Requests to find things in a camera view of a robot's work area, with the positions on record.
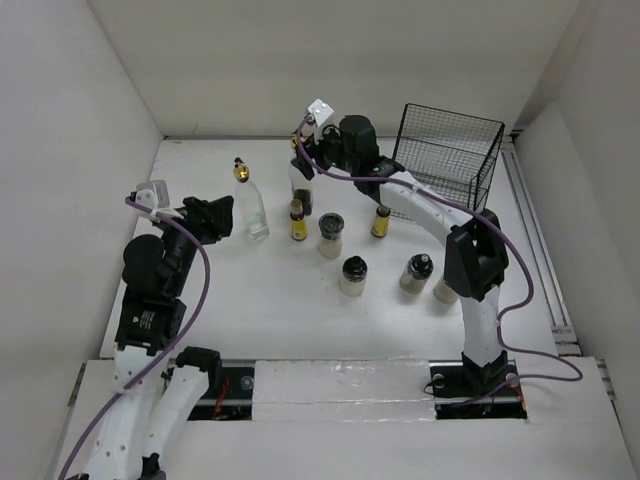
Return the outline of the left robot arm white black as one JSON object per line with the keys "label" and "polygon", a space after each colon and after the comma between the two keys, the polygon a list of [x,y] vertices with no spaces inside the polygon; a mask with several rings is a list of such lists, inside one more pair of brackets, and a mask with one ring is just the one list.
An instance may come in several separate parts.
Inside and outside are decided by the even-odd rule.
{"label": "left robot arm white black", "polygon": [[196,403],[222,387],[219,352],[187,347],[175,360],[169,355],[202,309],[188,314],[181,300],[193,260],[202,258],[209,281],[204,248],[230,236],[234,200],[187,197],[171,210],[144,196],[133,193],[125,202],[162,233],[137,236],[123,252],[126,288],[115,335],[113,395],[77,442],[97,435],[81,479],[165,478],[170,444]]}

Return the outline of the dark sauce bottle gold spout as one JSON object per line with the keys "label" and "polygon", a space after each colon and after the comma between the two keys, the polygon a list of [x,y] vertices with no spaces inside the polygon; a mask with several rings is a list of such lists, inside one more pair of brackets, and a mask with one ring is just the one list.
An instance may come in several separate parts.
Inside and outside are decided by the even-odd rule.
{"label": "dark sauce bottle gold spout", "polygon": [[[291,159],[295,155],[302,156],[297,147],[296,137],[293,137],[291,140],[291,148],[293,150],[293,155]],[[291,167],[291,160],[290,160],[288,174],[289,174],[289,179],[291,184],[292,198],[299,199],[303,203],[305,216],[311,215],[313,210],[313,187],[312,187],[311,181],[306,181],[301,175],[299,175]]]}

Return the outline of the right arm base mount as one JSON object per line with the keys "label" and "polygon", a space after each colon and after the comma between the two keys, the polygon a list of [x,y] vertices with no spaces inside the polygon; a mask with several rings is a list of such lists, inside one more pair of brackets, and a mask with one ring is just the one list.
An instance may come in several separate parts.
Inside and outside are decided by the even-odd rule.
{"label": "right arm base mount", "polygon": [[524,395],[519,386],[497,387],[518,373],[509,360],[503,373],[485,387],[474,387],[465,377],[462,361],[430,361],[423,392],[434,400],[435,418],[444,420],[497,420],[528,418]]}

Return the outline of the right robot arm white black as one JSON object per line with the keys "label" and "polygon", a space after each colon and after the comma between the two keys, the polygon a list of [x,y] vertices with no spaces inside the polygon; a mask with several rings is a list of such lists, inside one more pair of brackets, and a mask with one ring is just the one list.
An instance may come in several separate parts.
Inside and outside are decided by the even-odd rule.
{"label": "right robot arm white black", "polygon": [[310,108],[295,130],[293,165],[310,180],[315,174],[347,181],[376,203],[398,211],[434,236],[445,252],[443,282],[459,298],[464,325],[462,381],[471,395],[486,394],[507,375],[500,343],[500,287],[511,243],[497,216],[474,212],[422,185],[399,163],[380,154],[375,135],[355,139],[336,126],[332,113]]}

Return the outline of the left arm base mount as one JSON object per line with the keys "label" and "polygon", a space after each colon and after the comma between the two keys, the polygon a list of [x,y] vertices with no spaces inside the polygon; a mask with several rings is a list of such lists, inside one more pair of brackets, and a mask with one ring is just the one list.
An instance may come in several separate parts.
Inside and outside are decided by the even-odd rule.
{"label": "left arm base mount", "polygon": [[210,388],[191,411],[189,421],[246,421],[252,418],[254,364],[224,364],[220,386]]}

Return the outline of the clear oil bottle gold spout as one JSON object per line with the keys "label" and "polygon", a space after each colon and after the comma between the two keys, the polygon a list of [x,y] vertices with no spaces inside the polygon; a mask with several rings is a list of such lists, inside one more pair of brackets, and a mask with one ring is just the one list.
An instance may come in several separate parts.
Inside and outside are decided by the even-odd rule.
{"label": "clear oil bottle gold spout", "polygon": [[233,175],[236,180],[235,199],[248,235],[253,241],[262,241],[270,233],[262,195],[250,178],[248,166],[239,157],[234,159]]}

